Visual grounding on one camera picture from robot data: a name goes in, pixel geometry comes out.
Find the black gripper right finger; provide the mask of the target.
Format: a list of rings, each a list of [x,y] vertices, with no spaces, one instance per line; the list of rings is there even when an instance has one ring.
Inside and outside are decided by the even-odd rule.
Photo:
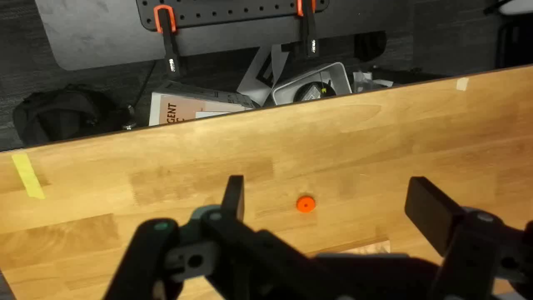
[[[533,299],[531,224],[518,231],[490,212],[461,207],[426,177],[410,179],[405,214],[443,259],[430,300],[495,300],[496,279]]]

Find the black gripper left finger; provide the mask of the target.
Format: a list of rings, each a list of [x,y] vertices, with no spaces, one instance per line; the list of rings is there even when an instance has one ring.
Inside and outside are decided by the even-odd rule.
[[[178,300],[203,277],[223,300],[318,300],[331,297],[326,271],[270,232],[243,224],[245,179],[228,179],[220,206],[140,224],[103,300]]]

